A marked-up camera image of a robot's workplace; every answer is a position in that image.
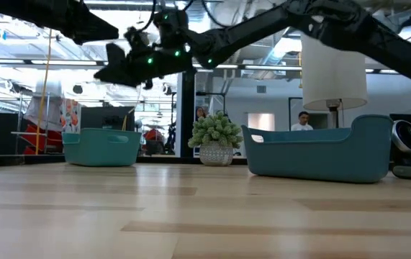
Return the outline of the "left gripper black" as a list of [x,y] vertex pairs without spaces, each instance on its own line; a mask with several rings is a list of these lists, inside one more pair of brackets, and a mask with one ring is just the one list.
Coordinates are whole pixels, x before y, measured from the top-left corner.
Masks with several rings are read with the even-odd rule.
[[48,0],[46,4],[50,12],[46,15],[46,27],[75,38],[77,45],[119,37],[119,30],[91,13],[83,1]]

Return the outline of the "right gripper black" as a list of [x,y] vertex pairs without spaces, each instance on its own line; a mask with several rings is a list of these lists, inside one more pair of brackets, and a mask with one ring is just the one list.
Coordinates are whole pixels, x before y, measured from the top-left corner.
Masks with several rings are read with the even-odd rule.
[[107,68],[96,72],[94,78],[133,88],[139,86],[143,82],[141,80],[162,78],[194,68],[192,56],[183,45],[160,49],[149,45],[131,45],[126,57],[125,51],[119,45],[109,43],[106,45],[106,52]]

